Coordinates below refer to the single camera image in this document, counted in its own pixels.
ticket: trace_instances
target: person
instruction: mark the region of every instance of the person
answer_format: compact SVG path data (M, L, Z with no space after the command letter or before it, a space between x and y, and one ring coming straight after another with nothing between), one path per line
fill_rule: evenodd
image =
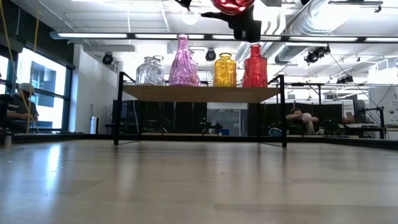
M302 117L303 117L303 113L301 112L301 110L298 108L293 108L290 111L290 114L286 115L286 120L293 122L294 125L305 126L305 128L307 129L307 133L313 134L314 133L313 123L318 122L319 119L317 117L313 116L310 119L310 121L304 122Z
M34 96L34 87L29 83L20 83L17 87L17 93L11 95L11 104L18 106L14 109L14 111L7 112L7 118L9 119L19 119L19 120L28 120L28 108L30 102L30 114L32 115L33 119L37 121L39 114L36 110L35 103L30 101L30 97Z

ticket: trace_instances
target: yellow glass vase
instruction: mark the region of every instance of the yellow glass vase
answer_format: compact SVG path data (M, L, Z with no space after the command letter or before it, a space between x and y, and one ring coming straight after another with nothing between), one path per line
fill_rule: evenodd
M214 86L236 87L236 62L230 53L220 54L215 63Z

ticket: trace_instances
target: wooden tabletop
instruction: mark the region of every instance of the wooden tabletop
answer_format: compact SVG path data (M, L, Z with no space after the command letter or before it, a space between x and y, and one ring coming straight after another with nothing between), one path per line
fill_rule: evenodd
M260 103L279 94L278 88L135 86L123 91L142 101Z

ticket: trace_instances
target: wooden floor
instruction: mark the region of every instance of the wooden floor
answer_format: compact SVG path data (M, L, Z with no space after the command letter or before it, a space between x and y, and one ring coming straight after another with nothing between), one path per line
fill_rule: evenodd
M2 224L398 223L398 153L70 141L0 151Z

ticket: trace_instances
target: ductwork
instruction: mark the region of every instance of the ductwork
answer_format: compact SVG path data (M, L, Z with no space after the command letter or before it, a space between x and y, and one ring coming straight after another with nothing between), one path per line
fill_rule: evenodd
M291 20L282 35L328 35L345 23L356 6L330 5L329 0L312 0ZM286 46L275 42L265 52L265 58L285 65L305 50L306 46Z

